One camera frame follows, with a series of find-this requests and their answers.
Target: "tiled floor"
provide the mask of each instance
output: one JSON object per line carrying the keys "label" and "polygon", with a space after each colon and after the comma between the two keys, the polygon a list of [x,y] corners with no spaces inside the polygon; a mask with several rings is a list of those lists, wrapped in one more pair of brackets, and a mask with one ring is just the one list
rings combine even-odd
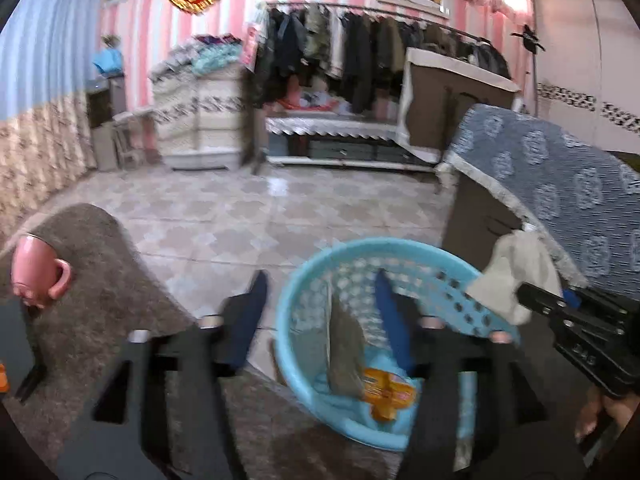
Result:
{"label": "tiled floor", "polygon": [[163,166],[95,173],[44,205],[21,229],[78,202],[114,215],[150,272],[193,316],[219,312],[256,269],[271,280],[250,361],[267,375],[280,290],[296,266],[355,238],[395,236],[440,243],[452,196],[431,174],[321,168],[171,171]]}

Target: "clothing rail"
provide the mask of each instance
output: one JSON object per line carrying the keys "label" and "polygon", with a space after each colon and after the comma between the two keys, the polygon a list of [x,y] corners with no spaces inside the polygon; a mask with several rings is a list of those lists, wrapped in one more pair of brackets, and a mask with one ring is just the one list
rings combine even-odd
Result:
{"label": "clothing rail", "polygon": [[489,41],[487,38],[481,38],[479,36],[474,36],[473,34],[469,34],[468,32],[464,32],[462,30],[458,30],[456,28],[453,27],[449,27],[447,25],[443,25],[441,23],[438,22],[432,22],[431,20],[427,20],[425,18],[416,18],[415,16],[410,16],[408,14],[403,14],[402,12],[394,12],[392,10],[383,10],[383,9],[377,9],[375,7],[363,7],[363,6],[358,6],[358,5],[350,5],[350,4],[335,4],[335,3],[331,3],[331,2],[264,2],[263,5],[267,6],[267,7],[277,7],[277,6],[284,6],[284,5],[292,5],[292,6],[308,6],[311,4],[316,4],[318,6],[325,6],[325,7],[337,7],[339,9],[354,9],[354,10],[364,10],[365,12],[375,12],[377,14],[387,14],[389,16],[399,16],[400,18],[407,18],[408,20],[414,20],[414,22],[425,22],[425,23],[433,23],[433,25],[437,25],[441,28],[446,28],[447,30],[450,30],[451,32],[455,32],[456,34],[461,34],[462,36],[466,36],[467,38],[471,38],[472,40],[475,41],[482,41],[485,43],[489,43],[491,44],[491,41]]}

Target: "basket rim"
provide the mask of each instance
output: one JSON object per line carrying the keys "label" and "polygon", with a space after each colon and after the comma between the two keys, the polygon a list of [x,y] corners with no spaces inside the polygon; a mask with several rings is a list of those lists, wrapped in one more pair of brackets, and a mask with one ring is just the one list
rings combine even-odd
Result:
{"label": "basket rim", "polygon": [[359,422],[340,416],[332,406],[323,402],[312,385],[305,379],[302,371],[300,371],[296,356],[291,348],[289,337],[292,301],[306,276],[312,272],[313,269],[325,264],[327,260],[331,260],[337,255],[341,256],[354,249],[373,248],[380,244],[389,244],[413,252],[420,251],[423,254],[430,253],[436,256],[446,257],[462,265],[474,275],[480,275],[480,272],[475,267],[454,254],[438,247],[413,240],[404,240],[402,238],[361,238],[359,240],[342,243],[337,247],[326,248],[312,256],[311,259],[307,260],[295,270],[289,279],[289,283],[287,283],[280,295],[276,305],[276,359],[289,388],[293,391],[299,402],[317,418],[334,428],[335,431],[338,431],[348,438],[367,444],[368,446],[391,451],[403,451],[409,441],[407,435],[391,434],[385,431],[367,428]]}

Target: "gray patterned cloth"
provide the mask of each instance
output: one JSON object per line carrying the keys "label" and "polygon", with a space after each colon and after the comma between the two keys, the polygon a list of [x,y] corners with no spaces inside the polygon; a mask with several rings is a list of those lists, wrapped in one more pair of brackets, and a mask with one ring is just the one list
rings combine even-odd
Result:
{"label": "gray patterned cloth", "polygon": [[510,110],[468,111],[446,162],[537,226],[573,285],[640,300],[640,175],[556,124]]}

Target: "brown carpet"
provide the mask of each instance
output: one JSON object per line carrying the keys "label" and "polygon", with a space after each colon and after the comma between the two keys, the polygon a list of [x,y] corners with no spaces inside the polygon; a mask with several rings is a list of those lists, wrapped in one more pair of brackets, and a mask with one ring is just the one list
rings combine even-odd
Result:
{"label": "brown carpet", "polygon": [[[4,403],[27,441],[54,468],[69,428],[96,379],[131,330],[184,329],[189,320],[145,273],[116,220],[78,205],[33,230],[71,263],[68,293],[34,322],[49,368],[25,405]],[[0,259],[0,300],[9,293],[11,254]],[[330,430],[291,392],[247,367],[222,380],[232,428],[248,477],[260,480],[385,480],[398,454],[358,444]],[[180,442],[172,453],[182,465]]]}

